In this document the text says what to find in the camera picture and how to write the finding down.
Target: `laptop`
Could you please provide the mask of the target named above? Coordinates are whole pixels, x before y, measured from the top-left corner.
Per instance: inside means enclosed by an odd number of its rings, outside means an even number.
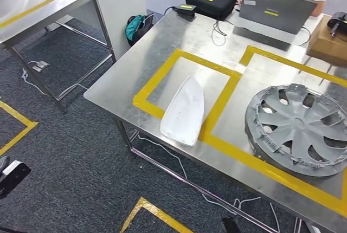
[[[307,0],[242,0],[240,17],[297,34],[316,6]]]

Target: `brown box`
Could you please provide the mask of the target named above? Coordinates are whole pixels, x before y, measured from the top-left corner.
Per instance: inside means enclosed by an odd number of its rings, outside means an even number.
[[[326,61],[334,66],[347,67],[347,42],[333,38],[327,24],[331,16],[324,15],[311,36],[307,55]],[[347,41],[347,35],[336,32],[336,36]]]

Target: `black device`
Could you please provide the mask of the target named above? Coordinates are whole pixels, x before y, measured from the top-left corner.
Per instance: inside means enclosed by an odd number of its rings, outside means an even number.
[[[25,163],[14,161],[9,164],[10,157],[0,158],[0,199],[7,197],[15,187],[31,172]]]
[[[233,11],[236,0],[185,0],[185,2],[196,5],[198,14],[224,21]]]
[[[222,218],[222,222],[223,222],[226,233],[241,233],[232,217]]]
[[[331,28],[330,34],[335,36],[336,31],[347,35],[347,14],[345,12],[336,12],[327,23]]]
[[[176,11],[178,14],[188,15],[188,16],[194,17],[197,7],[195,5],[191,5],[191,4],[181,4],[181,5],[177,5],[172,9]]]

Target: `white plastic part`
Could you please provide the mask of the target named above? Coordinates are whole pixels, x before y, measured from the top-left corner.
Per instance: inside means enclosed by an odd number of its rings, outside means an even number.
[[[204,94],[193,76],[176,92],[160,123],[162,134],[184,145],[194,146],[204,115]]]

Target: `metal table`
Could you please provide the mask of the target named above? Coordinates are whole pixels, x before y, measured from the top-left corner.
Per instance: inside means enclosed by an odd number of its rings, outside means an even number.
[[[30,68],[26,61],[15,50],[14,46],[30,34],[44,29],[46,26],[68,14],[70,11],[80,7],[88,1],[91,0],[2,0],[0,7],[0,47],[5,47],[11,53],[33,80],[35,85],[45,92],[60,110],[65,112],[66,108],[60,103],[60,100],[76,88],[77,85],[64,91],[60,96],[54,96],[36,75],[36,72]],[[108,59],[116,62],[116,58],[114,57],[114,53],[108,37],[107,30],[105,27],[105,23],[99,9],[98,0],[93,0],[93,3],[105,37],[106,43],[69,27],[68,25],[58,23],[63,27],[73,31],[74,33],[105,47],[110,52],[107,57],[101,60],[83,77],[81,77],[76,83],[82,82]]]
[[[219,26],[228,36],[212,34],[214,23],[202,15],[187,20],[172,11],[92,85],[85,98],[116,118],[133,154],[268,232],[276,230],[133,148],[131,142],[136,134],[128,137],[122,123],[224,173],[309,224],[345,232],[347,169],[330,178],[290,175],[253,156],[244,124],[249,101],[268,86],[302,83],[330,95],[344,107],[347,81],[325,73],[329,67],[325,62],[312,60],[304,66],[305,48],[276,49],[237,35],[239,28],[226,22]],[[203,87],[205,98],[205,121],[194,147],[176,143],[160,131],[165,110],[188,75]]]

